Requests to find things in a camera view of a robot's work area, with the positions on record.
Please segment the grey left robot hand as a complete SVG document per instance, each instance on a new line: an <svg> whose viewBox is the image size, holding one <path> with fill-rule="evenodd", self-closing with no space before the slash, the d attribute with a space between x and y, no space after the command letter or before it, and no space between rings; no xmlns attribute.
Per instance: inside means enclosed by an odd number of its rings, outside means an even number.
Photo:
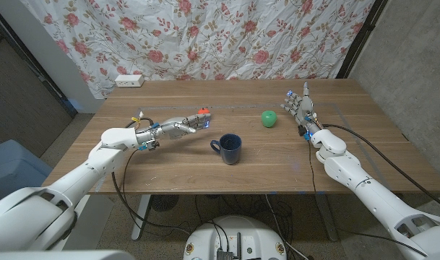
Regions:
<svg viewBox="0 0 440 260"><path fill-rule="evenodd" d="M188 134L195 134L210 125L210 113L194 114L187 117L170 118L162 123L154 123L143 130L136 131L138 144L145 149L154 150L159 146L159 139L180 139Z"/></svg>

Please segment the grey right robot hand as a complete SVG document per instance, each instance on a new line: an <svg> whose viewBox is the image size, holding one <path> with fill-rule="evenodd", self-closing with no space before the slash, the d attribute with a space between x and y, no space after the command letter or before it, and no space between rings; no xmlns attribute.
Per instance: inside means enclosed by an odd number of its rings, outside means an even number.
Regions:
<svg viewBox="0 0 440 260"><path fill-rule="evenodd" d="M309 97L308 82L303 84L303 95L297 95L289 90L284 103L280 105L285 111L294 117L298 124L298 134L310 141L312 136L323 129L322 125L317 121L317 114L314 111L314 104Z"/></svg>

